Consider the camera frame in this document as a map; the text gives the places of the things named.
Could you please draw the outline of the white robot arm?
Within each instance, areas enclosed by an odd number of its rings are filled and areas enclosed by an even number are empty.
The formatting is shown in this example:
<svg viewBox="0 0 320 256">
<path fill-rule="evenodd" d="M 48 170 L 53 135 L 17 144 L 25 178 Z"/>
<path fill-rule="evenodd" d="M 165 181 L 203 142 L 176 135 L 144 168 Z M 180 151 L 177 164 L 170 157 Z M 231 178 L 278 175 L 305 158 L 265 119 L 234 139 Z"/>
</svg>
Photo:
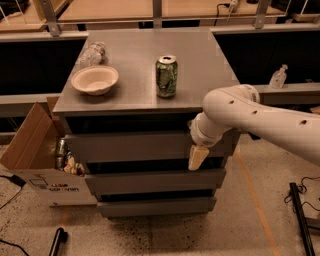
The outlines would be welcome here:
<svg viewBox="0 0 320 256">
<path fill-rule="evenodd" d="M 317 166 L 320 165 L 320 116 L 270 107 L 260 103 L 251 85 L 236 85 L 208 92 L 202 112 L 190 122 L 193 145 L 188 169 L 200 168 L 225 132 L 237 128 L 252 133 Z"/>
</svg>

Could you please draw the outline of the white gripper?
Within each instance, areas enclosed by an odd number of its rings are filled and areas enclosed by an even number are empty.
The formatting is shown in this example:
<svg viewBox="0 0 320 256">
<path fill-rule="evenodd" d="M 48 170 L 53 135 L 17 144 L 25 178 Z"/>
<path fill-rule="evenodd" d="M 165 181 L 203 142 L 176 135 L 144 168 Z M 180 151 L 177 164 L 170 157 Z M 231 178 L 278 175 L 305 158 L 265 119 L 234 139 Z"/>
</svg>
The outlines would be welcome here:
<svg viewBox="0 0 320 256">
<path fill-rule="evenodd" d="M 188 169 L 196 171 L 208 156 L 208 148 L 216 145 L 229 127 L 215 124 L 201 112 L 190 122 L 189 128 L 191 138 L 196 145 L 191 146 Z"/>
</svg>

